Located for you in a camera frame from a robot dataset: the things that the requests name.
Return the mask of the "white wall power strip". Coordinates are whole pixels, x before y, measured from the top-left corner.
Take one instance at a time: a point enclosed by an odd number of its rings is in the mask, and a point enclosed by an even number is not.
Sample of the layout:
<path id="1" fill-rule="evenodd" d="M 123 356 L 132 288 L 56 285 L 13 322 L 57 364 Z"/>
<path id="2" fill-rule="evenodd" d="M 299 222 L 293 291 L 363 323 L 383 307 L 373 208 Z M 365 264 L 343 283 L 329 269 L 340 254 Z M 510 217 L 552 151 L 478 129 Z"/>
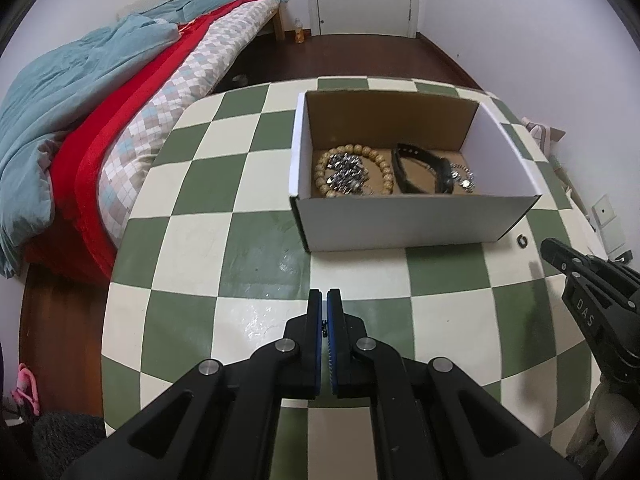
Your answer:
<path id="1" fill-rule="evenodd" d="M 613 209 L 608 194 L 604 194 L 591 206 L 591 213 L 608 258 L 628 266 L 634 255 L 627 244 L 622 222 Z"/>

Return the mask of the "green white checkered tablecloth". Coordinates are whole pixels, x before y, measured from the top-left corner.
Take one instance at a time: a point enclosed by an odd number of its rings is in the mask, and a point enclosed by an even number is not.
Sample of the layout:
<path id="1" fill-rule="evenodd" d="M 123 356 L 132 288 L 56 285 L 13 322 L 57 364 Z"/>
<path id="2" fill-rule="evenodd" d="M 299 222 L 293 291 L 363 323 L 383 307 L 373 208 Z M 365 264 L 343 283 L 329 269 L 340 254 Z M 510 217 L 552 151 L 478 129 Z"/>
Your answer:
<path id="1" fill-rule="evenodd" d="M 494 244 L 372 252 L 304 251 L 288 206 L 298 96 L 316 89 L 453 96 L 420 79 L 302 79 L 208 96 L 177 120 L 146 177 L 111 278 L 102 336 L 105 429 L 113 432 L 201 360 L 247 359 L 337 288 L 345 310 L 403 356 L 446 356 L 559 453 L 600 374 L 541 261 L 547 237 L 599 242 L 506 104 L 486 94 L 541 198 Z"/>

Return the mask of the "pink slipper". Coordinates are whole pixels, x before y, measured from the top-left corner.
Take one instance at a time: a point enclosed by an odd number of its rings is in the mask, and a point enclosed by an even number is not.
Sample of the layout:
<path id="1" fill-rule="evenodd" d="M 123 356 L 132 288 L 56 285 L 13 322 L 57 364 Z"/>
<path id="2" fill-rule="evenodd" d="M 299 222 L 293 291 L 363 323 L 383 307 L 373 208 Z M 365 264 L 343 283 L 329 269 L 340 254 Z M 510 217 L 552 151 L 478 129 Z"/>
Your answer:
<path id="1" fill-rule="evenodd" d="M 16 386 L 11 391 L 16 406 L 24 413 L 40 415 L 39 394 L 35 375 L 24 364 L 18 364 Z"/>

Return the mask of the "orange drink bottle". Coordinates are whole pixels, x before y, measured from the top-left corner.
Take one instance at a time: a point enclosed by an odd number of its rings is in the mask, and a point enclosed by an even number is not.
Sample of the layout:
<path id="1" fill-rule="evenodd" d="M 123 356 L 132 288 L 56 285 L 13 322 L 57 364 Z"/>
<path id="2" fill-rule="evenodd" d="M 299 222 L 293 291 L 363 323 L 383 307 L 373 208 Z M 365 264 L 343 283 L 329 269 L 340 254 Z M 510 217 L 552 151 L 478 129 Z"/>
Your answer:
<path id="1" fill-rule="evenodd" d="M 294 21 L 294 41 L 296 44 L 303 44 L 306 40 L 305 29 L 302 21 L 296 18 Z"/>

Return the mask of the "white cardboard box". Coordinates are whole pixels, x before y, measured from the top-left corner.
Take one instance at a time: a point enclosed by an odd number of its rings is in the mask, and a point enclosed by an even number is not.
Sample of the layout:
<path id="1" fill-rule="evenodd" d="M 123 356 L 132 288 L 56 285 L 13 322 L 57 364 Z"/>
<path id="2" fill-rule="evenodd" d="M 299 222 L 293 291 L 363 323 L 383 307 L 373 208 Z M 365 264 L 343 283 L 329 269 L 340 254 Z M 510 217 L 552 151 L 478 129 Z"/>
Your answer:
<path id="1" fill-rule="evenodd" d="M 307 252 L 493 243 L 541 198 L 489 96 L 309 90 L 288 195 Z"/>

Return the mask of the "black wrist watch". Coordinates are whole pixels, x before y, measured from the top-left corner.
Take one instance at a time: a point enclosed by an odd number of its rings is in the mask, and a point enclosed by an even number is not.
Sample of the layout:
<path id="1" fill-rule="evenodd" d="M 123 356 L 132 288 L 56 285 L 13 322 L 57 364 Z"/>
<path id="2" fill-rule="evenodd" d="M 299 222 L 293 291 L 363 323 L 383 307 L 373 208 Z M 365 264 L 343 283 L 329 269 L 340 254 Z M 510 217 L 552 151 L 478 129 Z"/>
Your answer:
<path id="1" fill-rule="evenodd" d="M 404 194 L 452 194 L 454 170 L 451 162 L 420 146 L 397 143 L 392 167 L 399 191 Z"/>

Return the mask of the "white patterned bag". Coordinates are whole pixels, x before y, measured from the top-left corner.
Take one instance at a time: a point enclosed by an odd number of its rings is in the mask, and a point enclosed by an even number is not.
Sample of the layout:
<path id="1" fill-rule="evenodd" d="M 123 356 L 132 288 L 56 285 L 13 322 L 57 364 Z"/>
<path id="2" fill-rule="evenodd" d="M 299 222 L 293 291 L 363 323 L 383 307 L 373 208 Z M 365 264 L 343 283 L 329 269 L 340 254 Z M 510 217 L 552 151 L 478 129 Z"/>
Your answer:
<path id="1" fill-rule="evenodd" d="M 546 156 L 551 166 L 554 169 L 560 168 L 561 165 L 554 154 L 554 150 L 556 144 L 566 136 L 566 131 L 542 124 L 541 122 L 532 122 L 526 117 L 521 118 L 521 123 L 533 137 L 538 148 L 540 148 L 542 154 Z"/>

